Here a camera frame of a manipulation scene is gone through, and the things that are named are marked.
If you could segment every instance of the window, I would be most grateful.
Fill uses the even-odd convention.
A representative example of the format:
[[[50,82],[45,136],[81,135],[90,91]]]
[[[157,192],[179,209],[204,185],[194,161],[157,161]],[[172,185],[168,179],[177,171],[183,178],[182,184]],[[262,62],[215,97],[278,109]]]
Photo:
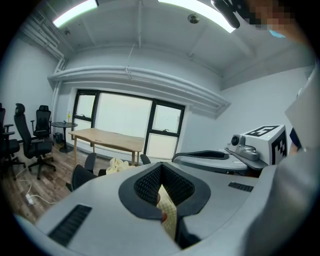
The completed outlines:
[[[182,105],[153,98],[118,92],[78,90],[72,117],[72,121],[78,126],[72,130],[97,128],[142,137],[145,138],[142,149],[144,154],[152,158],[171,159],[179,141],[184,110]],[[96,147],[128,154],[113,148]]]
[[[103,131],[145,138],[151,105],[150,99],[101,92],[94,127]]]
[[[72,131],[83,130],[95,127],[95,118],[97,112],[97,102],[99,100],[99,92],[91,90],[78,90],[75,97],[73,107],[72,122],[77,124]]]
[[[166,101],[152,102],[144,154],[171,159],[177,149],[185,107]]]

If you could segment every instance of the wooden table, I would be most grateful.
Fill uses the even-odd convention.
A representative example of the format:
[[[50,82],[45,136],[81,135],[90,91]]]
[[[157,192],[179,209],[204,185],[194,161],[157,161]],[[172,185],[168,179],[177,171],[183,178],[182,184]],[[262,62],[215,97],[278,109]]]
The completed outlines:
[[[96,128],[74,130],[70,131],[69,134],[74,136],[74,166],[77,165],[77,139],[92,143],[93,152],[95,152],[95,144],[107,148],[131,152],[132,166],[135,165],[136,152],[137,163],[139,164],[139,152],[142,151],[145,142],[145,139],[142,137],[133,137]]]

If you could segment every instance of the wooden floor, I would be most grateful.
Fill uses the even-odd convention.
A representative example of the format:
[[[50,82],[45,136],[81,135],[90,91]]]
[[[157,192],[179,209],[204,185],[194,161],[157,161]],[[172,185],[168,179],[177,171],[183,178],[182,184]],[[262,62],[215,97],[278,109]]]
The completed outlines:
[[[51,203],[59,202],[71,193],[67,189],[66,183],[70,183],[74,170],[74,152],[61,153],[59,152],[61,146],[55,144],[52,147],[52,152],[47,155],[54,158],[54,162],[49,163],[56,167],[56,172],[48,166],[43,166],[40,174],[41,179],[37,180],[38,167],[32,167],[32,171],[28,171],[28,166],[33,164],[37,159],[35,157],[32,159],[26,158],[23,152],[23,145],[20,144],[20,151],[15,156],[19,158],[20,162],[24,162],[27,168],[18,175],[16,181],[13,179],[12,169],[10,168],[7,173],[3,174],[3,180],[1,181],[1,188],[14,214],[23,216],[30,222],[35,223],[41,215],[54,205],[36,196],[32,197],[34,204],[29,205],[26,194],[29,190],[30,182],[32,186],[29,194],[39,195]],[[77,163],[84,166],[87,155],[87,153],[77,150]],[[93,173],[98,175],[100,169],[106,169],[109,166],[109,160],[97,157]],[[23,169],[22,165],[13,166],[14,175],[17,175]]]

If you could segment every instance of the black mesh pad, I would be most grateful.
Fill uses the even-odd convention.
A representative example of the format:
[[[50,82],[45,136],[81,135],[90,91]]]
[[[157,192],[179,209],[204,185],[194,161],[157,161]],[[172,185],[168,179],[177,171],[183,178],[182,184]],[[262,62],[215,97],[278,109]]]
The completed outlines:
[[[138,218],[161,221],[162,211],[156,207],[161,185],[176,206],[175,241],[181,248],[199,242],[197,236],[188,233],[183,217],[199,213],[208,202],[211,190],[203,180],[159,162],[126,179],[119,187],[119,199]]]
[[[178,206],[195,192],[195,186],[170,168],[162,167],[162,184],[173,203]]]

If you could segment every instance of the white ceiling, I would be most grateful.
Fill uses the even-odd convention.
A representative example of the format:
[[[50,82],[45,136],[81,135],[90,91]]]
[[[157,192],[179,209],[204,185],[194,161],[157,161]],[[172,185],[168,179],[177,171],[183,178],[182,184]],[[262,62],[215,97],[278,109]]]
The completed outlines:
[[[83,0],[47,0],[38,9],[53,21],[81,2]],[[210,0],[202,2],[211,5]],[[138,44],[139,0],[98,0],[98,3],[98,8],[58,29],[74,51],[105,45]],[[228,33],[203,16],[200,16],[198,24],[189,23],[187,17],[192,13],[181,7],[159,3],[158,0],[143,0],[141,47],[186,55],[221,77],[237,62],[252,62],[266,42],[274,45],[282,40],[282,44],[292,47],[288,39],[276,38],[269,31],[248,25],[241,18],[240,28]]]

